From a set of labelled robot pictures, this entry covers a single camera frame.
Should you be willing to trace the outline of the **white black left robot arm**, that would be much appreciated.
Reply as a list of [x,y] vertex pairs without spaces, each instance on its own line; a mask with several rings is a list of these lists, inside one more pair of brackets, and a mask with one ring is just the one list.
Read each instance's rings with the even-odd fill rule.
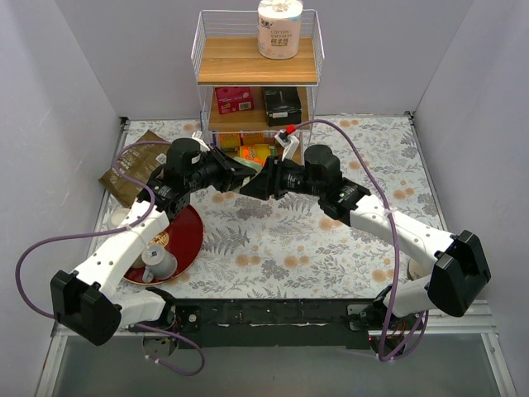
[[220,192],[237,191],[255,177],[217,148],[195,138],[179,138],[170,145],[121,227],[83,263],[50,282],[55,320],[101,346],[119,328],[142,323],[170,329],[176,319],[176,300],[150,287],[138,295],[116,299],[117,286],[154,237],[165,230],[190,202],[190,194],[209,186]]

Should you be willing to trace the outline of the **teal green mug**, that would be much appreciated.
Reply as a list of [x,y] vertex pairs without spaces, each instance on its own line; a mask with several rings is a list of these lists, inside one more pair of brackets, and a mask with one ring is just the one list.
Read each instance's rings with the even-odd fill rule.
[[247,160],[239,156],[235,156],[233,160],[237,161],[241,165],[252,168],[256,172],[260,172],[263,169],[263,165],[261,163],[253,161],[253,160]]

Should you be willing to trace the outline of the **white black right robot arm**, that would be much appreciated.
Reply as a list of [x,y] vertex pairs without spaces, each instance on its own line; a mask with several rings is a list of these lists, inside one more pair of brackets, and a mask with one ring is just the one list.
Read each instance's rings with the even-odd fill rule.
[[368,232],[415,260],[426,274],[399,285],[395,295],[385,293],[374,307],[375,322],[382,328],[396,327],[405,316],[430,309],[461,317],[491,279],[474,233],[453,235],[399,211],[389,212],[367,188],[342,175],[341,163],[328,146],[308,148],[303,165],[269,157],[240,192],[262,200],[281,199],[286,193],[315,196],[329,218]]

